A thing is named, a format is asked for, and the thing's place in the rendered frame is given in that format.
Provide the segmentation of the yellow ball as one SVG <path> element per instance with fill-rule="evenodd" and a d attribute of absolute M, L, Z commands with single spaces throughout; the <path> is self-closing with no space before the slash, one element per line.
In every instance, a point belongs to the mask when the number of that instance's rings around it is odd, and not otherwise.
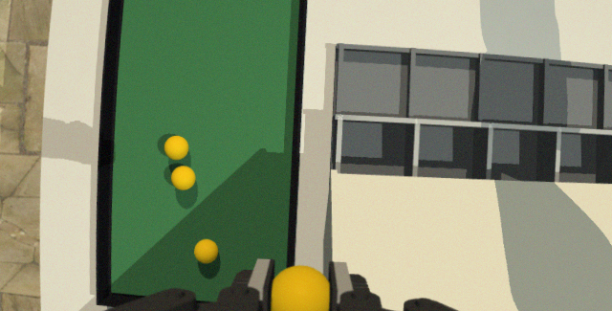
<path fill-rule="evenodd" d="M 171 174 L 171 182 L 176 189 L 190 189 L 195 183 L 195 173 L 190 167 L 177 167 Z"/>
<path fill-rule="evenodd" d="M 202 263 L 210 263 L 218 256 L 218 247 L 210 239 L 199 241 L 194 248 L 195 257 Z"/>
<path fill-rule="evenodd" d="M 315 268 L 292 266 L 273 279 L 271 311 L 329 311 L 329 300 L 330 283 Z"/>
<path fill-rule="evenodd" d="M 164 144 L 165 154 L 173 160 L 181 160 L 188 153 L 188 143 L 181 136 L 172 136 Z"/>

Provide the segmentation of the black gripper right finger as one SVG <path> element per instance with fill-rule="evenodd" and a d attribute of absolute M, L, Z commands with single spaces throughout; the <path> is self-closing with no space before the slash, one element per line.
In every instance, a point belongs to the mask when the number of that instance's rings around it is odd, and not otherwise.
<path fill-rule="evenodd" d="M 329 261 L 328 281 L 329 311 L 394 311 L 382 307 L 381 298 L 370 292 L 366 278 L 360 274 L 349 274 L 346 262 Z M 419 298 L 405 301 L 404 311 L 458 310 L 436 300 Z"/>

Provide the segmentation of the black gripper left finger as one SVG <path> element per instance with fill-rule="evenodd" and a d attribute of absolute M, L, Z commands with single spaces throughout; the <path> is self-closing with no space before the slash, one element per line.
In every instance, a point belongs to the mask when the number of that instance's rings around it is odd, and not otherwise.
<path fill-rule="evenodd" d="M 253 270 L 237 273 L 212 303 L 196 303 L 194 292 L 171 288 L 104 311 L 271 311 L 273 279 L 274 259 L 258 258 Z"/>

